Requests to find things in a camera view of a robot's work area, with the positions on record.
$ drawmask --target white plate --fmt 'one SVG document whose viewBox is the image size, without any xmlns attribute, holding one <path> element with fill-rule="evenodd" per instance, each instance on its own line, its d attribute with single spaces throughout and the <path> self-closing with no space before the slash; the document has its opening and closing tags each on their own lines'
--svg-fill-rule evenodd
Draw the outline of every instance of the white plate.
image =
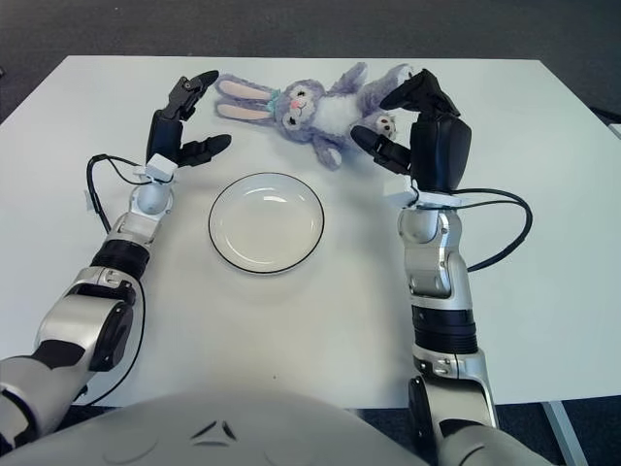
<svg viewBox="0 0 621 466">
<path fill-rule="evenodd" d="M 257 274 L 290 269 L 323 233 L 317 195 L 296 178 L 257 173 L 226 187 L 210 212 L 212 243 L 232 265 Z"/>
</svg>

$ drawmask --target white belly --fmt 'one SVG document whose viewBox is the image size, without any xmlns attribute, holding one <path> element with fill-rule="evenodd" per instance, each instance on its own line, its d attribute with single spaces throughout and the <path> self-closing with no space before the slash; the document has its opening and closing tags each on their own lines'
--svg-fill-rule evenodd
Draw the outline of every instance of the white belly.
<svg viewBox="0 0 621 466">
<path fill-rule="evenodd" d="M 323 97 L 317 104 L 312 126 L 324 133 L 342 136 L 362 118 L 355 95 Z"/>
</svg>

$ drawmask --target purple plush rabbit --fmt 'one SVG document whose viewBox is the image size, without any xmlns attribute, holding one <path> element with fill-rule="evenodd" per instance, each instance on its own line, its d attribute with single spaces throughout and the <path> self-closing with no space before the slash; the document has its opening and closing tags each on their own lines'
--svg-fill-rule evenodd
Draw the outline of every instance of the purple plush rabbit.
<svg viewBox="0 0 621 466">
<path fill-rule="evenodd" d="M 215 104 L 221 117 L 275 126 L 282 136 L 312 143 L 319 161 L 331 170 L 341 166 L 341 152 L 358 149 L 349 136 L 363 125 L 388 138 L 395 135 L 395 119 L 379 108 L 381 100 L 409 77 L 400 65 L 383 78 L 364 84 L 367 64 L 358 63 L 325 91 L 315 80 L 297 81 L 284 92 L 221 75 L 216 88 L 224 97 Z"/>
</svg>

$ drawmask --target plate rim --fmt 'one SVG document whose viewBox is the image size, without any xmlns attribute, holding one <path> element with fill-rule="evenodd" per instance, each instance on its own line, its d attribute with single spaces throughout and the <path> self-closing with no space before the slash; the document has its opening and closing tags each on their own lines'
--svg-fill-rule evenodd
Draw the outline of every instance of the plate rim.
<svg viewBox="0 0 621 466">
<path fill-rule="evenodd" d="M 273 270 L 273 271 L 269 271 L 269 272 L 258 272 L 258 271 L 255 271 L 255 270 L 249 270 L 249 269 L 245 269 L 244 267 L 241 267 L 241 266 L 239 266 L 237 264 L 234 264 L 229 259 L 227 259 L 224 256 L 224 254 L 222 254 L 220 249 L 215 245 L 215 241 L 213 240 L 213 235 L 212 235 L 212 213 L 213 213 L 213 208 L 217 204 L 217 201 L 220 199 L 222 194 L 224 194 L 224 192 L 226 192 L 233 184 L 239 183 L 240 181 L 245 180 L 246 178 L 255 177 L 257 175 L 281 175 L 283 177 L 291 178 L 291 179 L 295 180 L 296 182 L 299 182 L 299 183 L 303 184 L 304 186 L 306 186 L 309 189 L 309 191 L 312 193 L 314 198 L 317 200 L 317 203 L 319 204 L 319 209 L 321 210 L 321 231 L 319 232 L 319 236 L 317 236 L 317 241 L 315 241 L 314 245 L 309 250 L 309 252 L 307 252 L 307 254 L 304 257 L 302 257 L 300 260 L 298 260 L 297 262 L 295 262 L 295 263 L 293 263 L 293 264 L 291 264 L 291 265 L 289 265 L 287 267 L 284 267 L 284 268 L 281 268 L 281 269 L 277 269 L 277 270 Z M 317 196 L 317 193 L 314 192 L 314 189 L 312 189 L 308 184 L 304 183 L 299 178 L 296 178 L 296 177 L 294 177 L 292 175 L 288 175 L 288 174 L 282 173 L 282 172 L 257 172 L 257 173 L 251 173 L 249 175 L 245 175 L 244 177 L 238 178 L 237 180 L 234 180 L 233 182 L 227 184 L 224 187 L 224 189 L 222 189 L 219 192 L 219 194 L 217 195 L 217 197 L 213 201 L 212 207 L 210 208 L 210 214 L 207 217 L 207 231 L 209 232 L 209 235 L 210 235 L 210 241 L 212 242 L 212 246 L 217 251 L 219 256 L 222 257 L 226 262 L 228 262 L 230 265 L 232 265 L 236 269 L 243 270 L 244 272 L 248 272 L 249 274 L 255 274 L 255 275 L 279 274 L 281 272 L 285 272 L 287 270 L 290 270 L 290 269 L 294 268 L 296 265 L 304 262 L 314 252 L 314 250 L 317 249 L 317 246 L 319 246 L 319 242 L 321 241 L 321 238 L 323 237 L 323 231 L 325 229 L 325 226 L 326 226 L 326 215 L 325 215 L 325 212 L 323 211 L 323 204 L 321 203 L 321 199 L 319 199 L 319 196 Z"/>
</svg>

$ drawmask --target gray carpet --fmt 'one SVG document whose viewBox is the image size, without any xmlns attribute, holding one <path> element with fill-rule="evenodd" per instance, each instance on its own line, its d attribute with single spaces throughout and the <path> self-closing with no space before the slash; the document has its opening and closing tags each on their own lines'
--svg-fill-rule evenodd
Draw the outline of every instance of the gray carpet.
<svg viewBox="0 0 621 466">
<path fill-rule="evenodd" d="M 0 0 L 0 121 L 69 54 L 536 58 L 621 112 L 620 20 L 619 0 Z M 621 399 L 566 406 L 590 463 L 621 464 Z M 560 461 L 539 405 L 499 414 Z M 403 411 L 366 418 L 407 442 Z"/>
</svg>

